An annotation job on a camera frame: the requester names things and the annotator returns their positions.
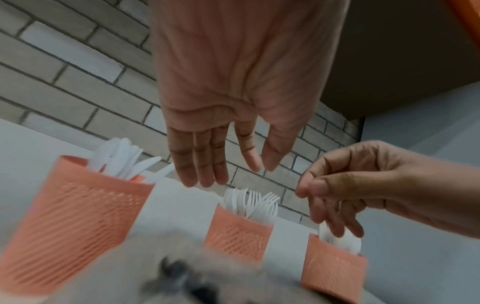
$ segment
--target palm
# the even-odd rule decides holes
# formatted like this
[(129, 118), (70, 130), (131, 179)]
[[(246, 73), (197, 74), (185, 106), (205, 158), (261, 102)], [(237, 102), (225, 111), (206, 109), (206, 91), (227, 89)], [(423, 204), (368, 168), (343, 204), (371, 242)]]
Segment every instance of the palm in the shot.
[(261, 168), (253, 132), (271, 124), (262, 160), (273, 170), (313, 115), (348, 0), (153, 1), (154, 50), (169, 147), (185, 185), (228, 181), (227, 126)]

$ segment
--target orange mesh holder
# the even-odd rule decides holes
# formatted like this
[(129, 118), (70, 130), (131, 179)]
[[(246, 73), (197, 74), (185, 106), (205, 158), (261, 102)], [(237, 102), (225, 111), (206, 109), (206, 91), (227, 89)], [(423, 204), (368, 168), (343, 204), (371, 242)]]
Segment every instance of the orange mesh holder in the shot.
[(109, 177), (62, 156), (0, 259), (0, 290), (49, 295), (121, 244), (154, 185)]
[(205, 246), (260, 264), (273, 229), (273, 225), (251, 221), (218, 205), (205, 238)]
[(347, 303), (359, 304), (367, 265), (365, 257), (333, 247), (310, 234), (301, 284)]

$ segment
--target hand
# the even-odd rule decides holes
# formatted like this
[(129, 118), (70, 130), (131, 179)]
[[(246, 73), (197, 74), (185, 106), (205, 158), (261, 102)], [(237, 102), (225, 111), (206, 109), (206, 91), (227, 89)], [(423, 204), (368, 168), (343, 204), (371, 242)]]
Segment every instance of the hand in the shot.
[(325, 154), (302, 176), (311, 218), (340, 237), (362, 237), (356, 214), (384, 209), (442, 230), (480, 237), (480, 170), (438, 161), (384, 142), (362, 142)]
[[(228, 182), (235, 122), (253, 171), (273, 171), (313, 115), (349, 0), (157, 0), (152, 37), (168, 145), (185, 186)], [(270, 123), (262, 159), (257, 116)]]

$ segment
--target white table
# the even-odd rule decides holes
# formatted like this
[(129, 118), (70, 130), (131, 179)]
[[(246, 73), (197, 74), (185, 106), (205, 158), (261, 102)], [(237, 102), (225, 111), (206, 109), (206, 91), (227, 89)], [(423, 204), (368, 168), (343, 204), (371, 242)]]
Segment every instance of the white table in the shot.
[[(0, 119), (0, 254), (56, 159), (60, 155), (89, 158), (91, 153)], [(203, 240), (218, 199), (214, 193), (185, 188), (178, 181), (166, 178), (152, 191), (130, 234), (180, 229)], [(265, 252), (264, 267), (300, 280), (310, 233), (315, 231), (278, 218)], [(373, 300), (373, 297), (365, 298), (364, 302), (376, 304)]]

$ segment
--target finger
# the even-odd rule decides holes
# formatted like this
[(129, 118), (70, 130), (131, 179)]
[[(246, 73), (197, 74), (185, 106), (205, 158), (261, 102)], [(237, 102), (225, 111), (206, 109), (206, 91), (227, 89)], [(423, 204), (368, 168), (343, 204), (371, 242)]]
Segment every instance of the finger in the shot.
[(193, 134), (193, 162), (200, 185), (205, 188), (211, 187), (215, 182), (212, 150), (210, 149), (211, 137), (211, 130)]
[(388, 198), (398, 192), (394, 171), (342, 172), (318, 177), (308, 184), (311, 195), (337, 200)]
[(167, 126), (167, 138), (171, 158), (180, 181), (185, 187), (195, 186), (198, 178), (192, 153), (194, 148), (193, 133), (178, 131)]
[(256, 120), (235, 122), (235, 133), (246, 164), (253, 172), (259, 172), (262, 169), (262, 163), (255, 148), (255, 124)]
[(348, 167), (350, 160), (351, 156), (348, 148), (337, 149), (324, 154), (303, 173), (295, 191), (296, 195), (300, 198), (307, 197), (310, 193), (310, 182), (316, 177), (344, 170)]
[(229, 182), (229, 171), (227, 170), (227, 162), (225, 159), (225, 140), (227, 139), (228, 131), (228, 124), (214, 128), (211, 131), (210, 145), (213, 161), (213, 174), (219, 185), (225, 185)]
[(345, 232), (345, 223), (338, 212), (339, 202), (337, 200), (325, 200), (326, 218), (328, 219), (331, 233), (336, 237), (342, 237)]
[(362, 225), (357, 221), (357, 213), (362, 212), (366, 208), (366, 205), (361, 200), (346, 200), (342, 201), (340, 208), (340, 217), (354, 236), (363, 237), (364, 229)]
[(267, 171), (274, 171), (282, 159), (292, 151), (300, 129), (280, 130), (275, 125), (270, 125), (268, 137), (261, 152), (261, 160)]
[(308, 206), (310, 207), (310, 219), (317, 224), (323, 222), (327, 217), (325, 202), (319, 197), (310, 195), (308, 197)]

